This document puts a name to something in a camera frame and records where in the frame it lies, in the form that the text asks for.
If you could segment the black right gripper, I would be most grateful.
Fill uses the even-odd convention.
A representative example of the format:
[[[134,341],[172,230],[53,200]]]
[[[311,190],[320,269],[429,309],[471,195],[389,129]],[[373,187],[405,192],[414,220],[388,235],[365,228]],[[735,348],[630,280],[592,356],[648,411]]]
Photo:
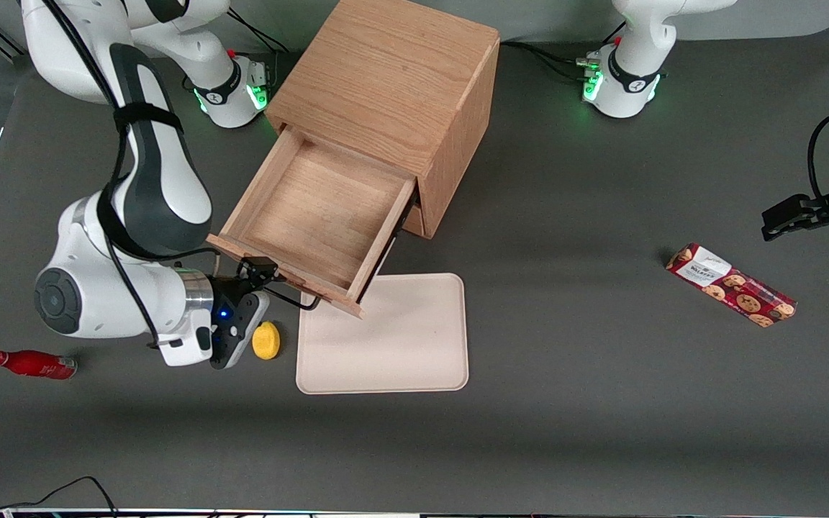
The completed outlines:
[[[246,278],[210,276],[213,293],[211,325],[214,327],[212,356],[209,361],[211,367],[217,370],[226,368],[240,338],[244,337],[243,314],[240,309],[244,295],[263,291],[266,279],[276,278],[277,275],[278,265],[269,257],[246,257]]]

